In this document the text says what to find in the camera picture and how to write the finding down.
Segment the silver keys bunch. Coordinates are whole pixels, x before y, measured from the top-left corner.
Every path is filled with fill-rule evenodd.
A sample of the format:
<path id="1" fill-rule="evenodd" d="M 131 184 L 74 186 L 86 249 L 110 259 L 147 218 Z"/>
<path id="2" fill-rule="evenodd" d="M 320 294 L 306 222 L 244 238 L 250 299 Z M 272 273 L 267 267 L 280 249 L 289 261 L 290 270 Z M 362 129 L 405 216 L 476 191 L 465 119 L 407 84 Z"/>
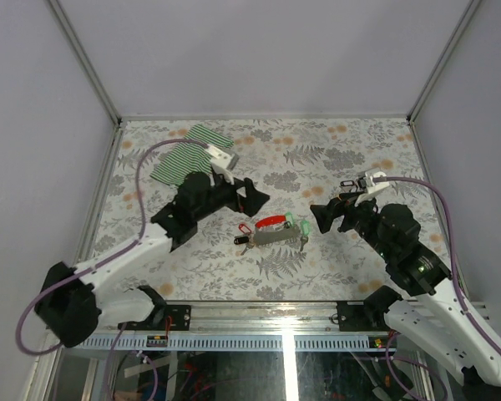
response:
<path id="1" fill-rule="evenodd" d="M 256 246 L 253 237 L 250 235 L 237 236 L 234 239 L 234 244 L 242 246 L 242 251 L 240 252 L 241 256 L 245 255 L 249 250 Z"/>

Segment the green key tag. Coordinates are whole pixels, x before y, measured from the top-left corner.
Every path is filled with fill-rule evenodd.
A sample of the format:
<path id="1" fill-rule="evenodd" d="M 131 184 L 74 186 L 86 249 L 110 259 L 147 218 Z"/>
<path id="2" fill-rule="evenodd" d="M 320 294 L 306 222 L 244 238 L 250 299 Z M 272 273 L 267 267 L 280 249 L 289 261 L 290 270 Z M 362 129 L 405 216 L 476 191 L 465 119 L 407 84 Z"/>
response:
<path id="1" fill-rule="evenodd" d="M 309 240 L 309 234 L 311 231 L 310 223 L 306 220 L 301 221 L 300 230 L 301 230 L 301 245 L 299 252 L 303 252 L 304 247 Z"/>

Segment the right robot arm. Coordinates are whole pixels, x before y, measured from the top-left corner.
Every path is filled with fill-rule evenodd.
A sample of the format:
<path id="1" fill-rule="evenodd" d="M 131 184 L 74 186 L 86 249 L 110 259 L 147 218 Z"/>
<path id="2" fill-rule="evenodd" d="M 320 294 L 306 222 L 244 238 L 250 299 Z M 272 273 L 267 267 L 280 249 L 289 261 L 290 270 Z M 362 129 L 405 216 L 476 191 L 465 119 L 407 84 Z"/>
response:
<path id="1" fill-rule="evenodd" d="M 501 337 L 464 297 L 451 270 L 419 240 L 420 224 L 405 205 L 378 208 L 362 193 L 341 194 L 311 206 L 321 233 L 340 219 L 339 231 L 355 231 L 384 261 L 392 281 L 416 298 L 442 324 L 413 311 L 390 287 L 364 302 L 373 329 L 389 327 L 436 359 L 475 399 L 501 397 Z"/>

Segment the red key tag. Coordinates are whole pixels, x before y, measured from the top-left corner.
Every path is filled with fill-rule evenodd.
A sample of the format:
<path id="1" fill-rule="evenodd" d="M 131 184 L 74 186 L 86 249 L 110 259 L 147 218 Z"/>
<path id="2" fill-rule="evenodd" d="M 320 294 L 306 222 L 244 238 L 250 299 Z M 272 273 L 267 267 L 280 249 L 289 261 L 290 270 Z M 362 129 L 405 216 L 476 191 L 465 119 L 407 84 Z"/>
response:
<path id="1" fill-rule="evenodd" d="M 238 229 L 239 229 L 239 230 L 240 230 L 243 234 L 245 234 L 245 235 L 249 235 L 249 234 L 251 234 L 251 233 L 252 233 L 252 230 L 250 229 L 250 227 L 248 227 L 248 225 L 247 225 L 247 224 L 245 224 L 245 223 L 240 223 L 240 224 L 238 225 Z"/>

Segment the green tagged key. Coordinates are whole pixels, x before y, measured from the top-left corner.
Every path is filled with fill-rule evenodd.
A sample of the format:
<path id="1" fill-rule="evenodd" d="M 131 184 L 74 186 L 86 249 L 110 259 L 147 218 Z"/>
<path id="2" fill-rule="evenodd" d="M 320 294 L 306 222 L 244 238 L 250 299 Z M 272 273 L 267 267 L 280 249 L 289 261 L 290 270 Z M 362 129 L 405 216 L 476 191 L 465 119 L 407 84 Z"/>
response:
<path id="1" fill-rule="evenodd" d="M 283 223 L 283 227 L 286 229 L 292 228 L 295 225 L 294 217 L 290 212 L 287 212 L 285 215 L 285 221 Z"/>

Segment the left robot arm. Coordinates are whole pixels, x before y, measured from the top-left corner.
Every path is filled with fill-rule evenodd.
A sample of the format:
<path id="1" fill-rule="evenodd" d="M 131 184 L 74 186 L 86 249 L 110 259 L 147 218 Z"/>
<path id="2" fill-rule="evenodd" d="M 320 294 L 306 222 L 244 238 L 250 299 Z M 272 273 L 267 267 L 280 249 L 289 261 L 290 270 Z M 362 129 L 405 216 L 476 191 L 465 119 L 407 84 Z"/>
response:
<path id="1" fill-rule="evenodd" d="M 140 285 L 117 292 L 116 285 L 133 270 L 164 260 L 184 245 L 207 216 L 226 207 L 252 217 L 269 199 L 249 178 L 228 181 L 220 174 L 191 173 L 136 237 L 76 266 L 52 266 L 34 311 L 66 348 L 101 327 L 164 330 L 169 312 L 154 288 Z"/>

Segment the red handled carabiner keyring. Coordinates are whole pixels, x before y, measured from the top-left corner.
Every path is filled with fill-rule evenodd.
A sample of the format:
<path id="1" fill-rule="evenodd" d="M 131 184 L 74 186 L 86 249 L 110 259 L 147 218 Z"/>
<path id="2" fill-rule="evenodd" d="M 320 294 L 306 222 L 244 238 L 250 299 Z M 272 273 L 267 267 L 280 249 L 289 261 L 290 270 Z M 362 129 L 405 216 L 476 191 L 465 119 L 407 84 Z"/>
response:
<path id="1" fill-rule="evenodd" d="M 284 215 L 269 216 L 257 221 L 252 236 L 256 246 L 296 240 L 301 236 L 300 227 L 296 223 L 292 228 L 286 229 L 283 227 L 284 221 Z"/>

